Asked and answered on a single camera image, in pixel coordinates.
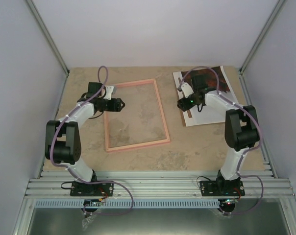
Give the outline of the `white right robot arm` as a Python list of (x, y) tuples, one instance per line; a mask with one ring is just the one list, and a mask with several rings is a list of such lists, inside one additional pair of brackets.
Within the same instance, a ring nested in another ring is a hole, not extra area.
[(177, 102), (177, 107), (184, 112), (196, 105), (209, 106), (225, 117), (224, 139), (229, 149), (218, 173), (221, 180), (217, 181), (216, 190), (228, 195), (234, 190), (232, 181), (241, 177), (240, 169), (248, 152), (258, 148), (255, 144), (262, 138), (256, 109), (232, 102), (221, 92), (191, 94)]

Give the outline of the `clear glass pane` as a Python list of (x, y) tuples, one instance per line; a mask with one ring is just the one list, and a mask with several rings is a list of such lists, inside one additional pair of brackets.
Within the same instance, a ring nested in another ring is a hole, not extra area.
[(111, 147), (165, 139), (165, 132), (152, 84), (117, 88), (125, 102), (117, 113), (108, 112)]

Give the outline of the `white mat board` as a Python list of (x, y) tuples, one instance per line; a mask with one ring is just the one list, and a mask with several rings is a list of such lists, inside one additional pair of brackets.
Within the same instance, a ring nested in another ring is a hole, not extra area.
[[(178, 72), (173, 72), (173, 79), (175, 82), (175, 87), (176, 89), (179, 87), (181, 80), (182, 80), (182, 74), (180, 71)], [(190, 110), (187, 110), (185, 112), (179, 110), (179, 113), (181, 115), (181, 119), (182, 119), (182, 125), (185, 127), (189, 127), (192, 126), (193, 124), (193, 116), (192, 116), (192, 112)]]

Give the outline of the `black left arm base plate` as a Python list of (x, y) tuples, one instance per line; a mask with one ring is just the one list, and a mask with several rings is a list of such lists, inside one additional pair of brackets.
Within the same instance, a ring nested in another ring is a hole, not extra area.
[(85, 184), (73, 181), (70, 189), (70, 196), (108, 197), (113, 195), (113, 190), (113, 183)]

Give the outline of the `brown cardboard backing board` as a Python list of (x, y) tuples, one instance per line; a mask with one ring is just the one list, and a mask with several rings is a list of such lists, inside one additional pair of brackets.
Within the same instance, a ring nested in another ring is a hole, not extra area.
[(187, 82), (183, 81), (181, 76), (177, 77), (177, 92), (179, 97), (179, 100), (177, 101), (177, 107), (183, 113), (185, 126), (190, 126), (193, 118), (190, 109), (194, 106), (191, 95), (194, 93), (194, 91)]

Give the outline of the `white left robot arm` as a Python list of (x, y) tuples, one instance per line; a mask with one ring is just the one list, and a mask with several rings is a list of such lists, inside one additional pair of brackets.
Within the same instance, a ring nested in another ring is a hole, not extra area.
[(75, 108), (59, 120), (46, 124), (45, 157), (52, 165), (69, 171), (75, 180), (82, 183), (81, 189), (87, 195), (98, 191), (94, 170), (81, 158), (80, 128), (96, 112), (120, 112), (125, 103), (120, 98), (81, 98)]

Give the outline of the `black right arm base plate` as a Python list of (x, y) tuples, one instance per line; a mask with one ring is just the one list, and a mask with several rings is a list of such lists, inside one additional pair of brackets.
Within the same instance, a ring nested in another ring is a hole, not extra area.
[(240, 178), (226, 181), (217, 179), (215, 181), (199, 181), (200, 191), (202, 196), (245, 196), (245, 189)]

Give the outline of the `red forest photo print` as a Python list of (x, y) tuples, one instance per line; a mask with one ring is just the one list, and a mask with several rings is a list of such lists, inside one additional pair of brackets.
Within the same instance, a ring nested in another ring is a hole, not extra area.
[(222, 105), (227, 103), (217, 98), (217, 92), (232, 102), (238, 101), (224, 66), (197, 67), (191, 71), (181, 71), (181, 74), (183, 81), (194, 90), (191, 97), (204, 98), (202, 110), (198, 110), (197, 106), (190, 109), (194, 120), (192, 126), (224, 122), (225, 109)]

